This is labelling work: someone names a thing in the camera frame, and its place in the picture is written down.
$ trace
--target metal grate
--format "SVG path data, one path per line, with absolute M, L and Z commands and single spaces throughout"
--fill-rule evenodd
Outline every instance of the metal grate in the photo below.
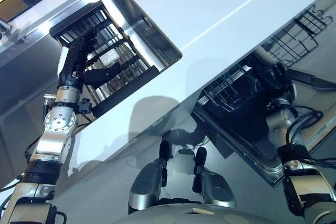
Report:
M 285 66 L 292 66 L 319 46 L 315 37 L 333 22 L 332 17 L 323 15 L 323 11 L 315 10 L 315 5 L 312 5 L 272 35 L 262 47 Z
M 103 6 L 77 20 L 59 35 L 59 39 L 63 45 L 70 47 L 82 33 L 92 28 L 97 31 L 97 45 L 88 56 L 87 69 L 108 68 L 116 62 L 127 66 L 106 84 L 100 87 L 87 86 L 95 103 L 100 103 L 144 73 L 150 65 Z
M 217 107 L 221 107 L 228 112 L 234 111 L 259 90 L 258 81 L 249 73 L 250 69 L 247 65 L 236 64 L 205 87 L 198 102 L 205 104 L 210 100 Z M 244 88 L 242 91 L 242 89 L 236 88 L 238 79 L 247 80 L 249 83 L 248 89 Z

